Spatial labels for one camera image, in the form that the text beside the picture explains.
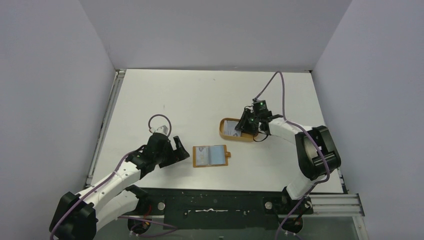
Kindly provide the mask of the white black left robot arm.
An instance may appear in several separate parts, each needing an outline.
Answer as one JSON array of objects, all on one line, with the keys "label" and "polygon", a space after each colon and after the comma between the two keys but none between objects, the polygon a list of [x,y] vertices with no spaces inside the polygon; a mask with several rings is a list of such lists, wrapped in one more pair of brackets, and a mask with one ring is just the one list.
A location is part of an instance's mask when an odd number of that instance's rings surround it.
[{"label": "white black left robot arm", "polygon": [[175,147],[167,135],[153,133],[147,144],[124,155],[112,173],[78,193],[67,192],[57,205],[49,231],[51,240],[92,240],[97,231],[122,214],[141,215],[148,200],[135,183],[156,167],[164,168],[190,157],[178,136]]}]

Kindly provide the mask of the yellow leather card holder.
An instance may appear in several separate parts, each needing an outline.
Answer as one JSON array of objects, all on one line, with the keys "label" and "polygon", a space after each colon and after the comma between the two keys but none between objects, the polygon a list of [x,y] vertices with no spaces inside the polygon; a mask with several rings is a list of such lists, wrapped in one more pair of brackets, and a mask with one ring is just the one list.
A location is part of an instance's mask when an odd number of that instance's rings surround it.
[{"label": "yellow leather card holder", "polygon": [[[209,165],[206,166],[196,166],[195,159],[195,147],[209,147]],[[192,148],[192,165],[194,168],[205,168],[205,167],[221,167],[227,166],[229,164],[229,158],[231,153],[227,150],[227,146],[224,145],[202,145],[202,146],[193,146]]]}]

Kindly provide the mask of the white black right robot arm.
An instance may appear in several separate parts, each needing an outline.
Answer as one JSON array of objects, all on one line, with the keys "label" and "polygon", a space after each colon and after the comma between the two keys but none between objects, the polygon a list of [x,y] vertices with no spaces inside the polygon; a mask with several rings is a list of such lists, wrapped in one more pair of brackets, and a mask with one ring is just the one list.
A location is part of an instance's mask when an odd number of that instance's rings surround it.
[{"label": "white black right robot arm", "polygon": [[295,213],[301,207],[300,199],[316,185],[327,182],[341,166],[341,157],[326,126],[304,126],[273,114],[265,100],[246,106],[235,130],[251,136],[262,133],[280,137],[295,145],[299,174],[283,189],[287,196],[281,199],[281,207],[286,213]]}]

